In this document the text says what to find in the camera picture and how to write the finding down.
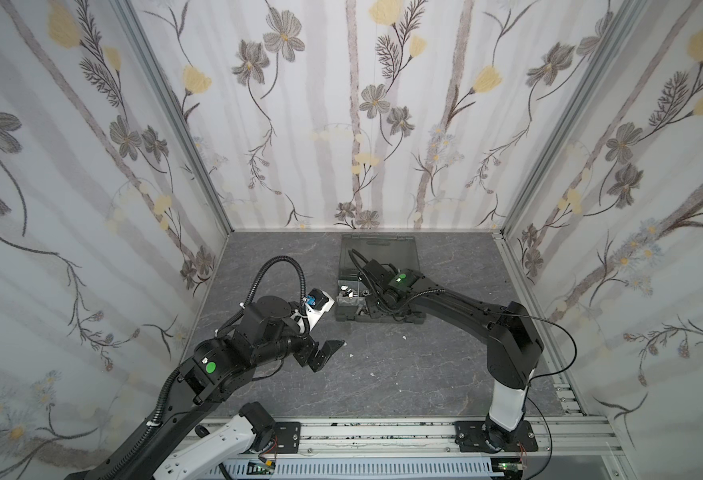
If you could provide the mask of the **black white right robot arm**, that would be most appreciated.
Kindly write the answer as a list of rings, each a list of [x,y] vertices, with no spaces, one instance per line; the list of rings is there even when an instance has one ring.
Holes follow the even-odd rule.
[[[527,309],[517,302],[503,306],[475,300],[417,270],[383,265],[355,249],[349,258],[369,291],[369,311],[393,318],[431,315],[485,344],[493,399],[481,426],[481,449],[497,453],[518,444],[529,384],[545,350]]]

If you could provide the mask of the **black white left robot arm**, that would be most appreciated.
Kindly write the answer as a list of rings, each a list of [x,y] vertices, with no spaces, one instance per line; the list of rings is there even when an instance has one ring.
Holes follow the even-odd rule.
[[[201,342],[169,375],[143,424],[105,461],[73,478],[197,479],[229,457],[266,448],[276,424],[258,402],[191,446],[180,445],[219,405],[254,382],[260,366],[293,357],[321,371],[345,344],[311,336],[334,305],[326,292],[314,289],[301,303],[264,296],[243,307],[230,333]]]

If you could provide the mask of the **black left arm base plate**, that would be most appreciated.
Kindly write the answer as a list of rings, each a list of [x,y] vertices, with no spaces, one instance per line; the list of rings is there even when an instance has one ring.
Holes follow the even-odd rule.
[[[277,422],[269,454],[298,454],[302,438],[302,424],[297,421]]]

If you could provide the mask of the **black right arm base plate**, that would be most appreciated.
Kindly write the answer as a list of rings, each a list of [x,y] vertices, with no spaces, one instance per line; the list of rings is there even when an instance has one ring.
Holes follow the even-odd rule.
[[[509,432],[486,419],[455,422],[455,444],[463,453],[487,454],[538,452],[537,438],[531,423],[523,420],[516,430]]]

